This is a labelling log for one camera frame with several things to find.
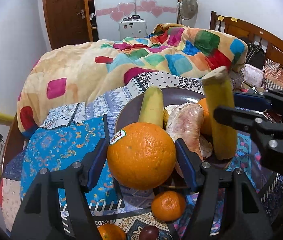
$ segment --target sliding wardrobe door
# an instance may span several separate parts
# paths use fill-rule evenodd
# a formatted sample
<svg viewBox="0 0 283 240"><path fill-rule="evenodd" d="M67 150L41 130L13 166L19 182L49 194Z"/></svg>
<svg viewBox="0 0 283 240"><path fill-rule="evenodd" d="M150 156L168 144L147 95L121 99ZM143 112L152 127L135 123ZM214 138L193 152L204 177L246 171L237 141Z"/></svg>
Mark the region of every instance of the sliding wardrobe door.
<svg viewBox="0 0 283 240"><path fill-rule="evenodd" d="M177 22L177 0L136 0L137 14L147 21L147 33L159 23Z"/></svg>
<svg viewBox="0 0 283 240"><path fill-rule="evenodd" d="M99 39L120 40L119 24L135 14L135 0L94 0Z"/></svg>

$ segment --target pink heart decoration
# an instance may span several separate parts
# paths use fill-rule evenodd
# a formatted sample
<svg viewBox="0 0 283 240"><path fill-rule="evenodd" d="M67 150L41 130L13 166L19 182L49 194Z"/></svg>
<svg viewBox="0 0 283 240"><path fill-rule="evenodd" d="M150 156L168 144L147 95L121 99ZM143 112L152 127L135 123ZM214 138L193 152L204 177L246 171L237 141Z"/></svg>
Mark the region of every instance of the pink heart decoration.
<svg viewBox="0 0 283 240"><path fill-rule="evenodd" d="M150 12L153 7L156 7L157 2L155 0L141 0L140 6L146 10L146 12Z"/></svg>
<svg viewBox="0 0 283 240"><path fill-rule="evenodd" d="M161 7L153 7L153 8L151 9L151 12L152 12L152 14L153 14L156 18L158 18L158 16L160 16L160 15L163 13L163 8L161 8Z"/></svg>
<svg viewBox="0 0 283 240"><path fill-rule="evenodd" d="M112 11L109 16L115 21L115 22L119 22L124 16L125 13L123 11Z"/></svg>
<svg viewBox="0 0 283 240"><path fill-rule="evenodd" d="M129 16L135 9L135 4L133 2L130 2L128 4L120 3L117 5L118 11L123 11L126 16Z"/></svg>

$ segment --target navel orange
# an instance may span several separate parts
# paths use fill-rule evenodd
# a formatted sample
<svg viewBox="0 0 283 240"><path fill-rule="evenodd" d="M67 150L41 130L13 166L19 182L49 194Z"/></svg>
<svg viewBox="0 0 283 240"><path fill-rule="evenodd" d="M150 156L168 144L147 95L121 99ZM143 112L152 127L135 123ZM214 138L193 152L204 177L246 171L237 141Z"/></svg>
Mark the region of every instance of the navel orange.
<svg viewBox="0 0 283 240"><path fill-rule="evenodd" d="M152 202L153 215L161 221L172 221L180 218L185 207L185 198L175 191L159 193Z"/></svg>
<svg viewBox="0 0 283 240"><path fill-rule="evenodd" d="M158 125L132 123L111 139L107 162L121 184L148 190L164 183L176 163L172 138Z"/></svg>
<svg viewBox="0 0 283 240"><path fill-rule="evenodd" d="M98 231L103 240L126 240L126 233L115 224L104 224L99 226Z"/></svg>
<svg viewBox="0 0 283 240"><path fill-rule="evenodd" d="M208 112L206 98L199 100L198 104L201 105L204 109L204 122L200 127L200 132L203 134L212 135L212 123Z"/></svg>

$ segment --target comforter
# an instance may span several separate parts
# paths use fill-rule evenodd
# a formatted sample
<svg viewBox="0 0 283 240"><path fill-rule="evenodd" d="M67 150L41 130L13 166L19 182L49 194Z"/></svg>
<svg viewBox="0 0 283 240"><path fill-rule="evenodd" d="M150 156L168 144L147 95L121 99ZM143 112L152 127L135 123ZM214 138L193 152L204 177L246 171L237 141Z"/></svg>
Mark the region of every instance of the comforter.
<svg viewBox="0 0 283 240"><path fill-rule="evenodd" d="M18 127L30 138L50 109L88 104L124 86L129 71L136 67L192 78L222 65L238 72L245 64L247 49L229 34L176 24L157 25L148 38L100 40L55 49L41 57L25 81L17 103Z"/></svg>

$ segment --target paisley fabric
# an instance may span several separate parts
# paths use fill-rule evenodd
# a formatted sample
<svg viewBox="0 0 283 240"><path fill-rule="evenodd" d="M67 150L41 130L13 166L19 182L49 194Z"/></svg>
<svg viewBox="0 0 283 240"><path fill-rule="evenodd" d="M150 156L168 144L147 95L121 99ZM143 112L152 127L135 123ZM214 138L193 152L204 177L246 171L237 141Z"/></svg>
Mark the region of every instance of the paisley fabric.
<svg viewBox="0 0 283 240"><path fill-rule="evenodd" d="M21 198L23 198L37 172L46 167L50 171L67 168L73 162L81 161L87 152L96 147L100 138L105 138L103 117L93 118L81 123L72 122L68 126L48 130L40 127L31 137L24 157L21 173ZM100 175L97 186L86 199L92 206L99 201L117 204L113 179L107 162ZM59 189L59 202L65 205L65 191Z"/></svg>

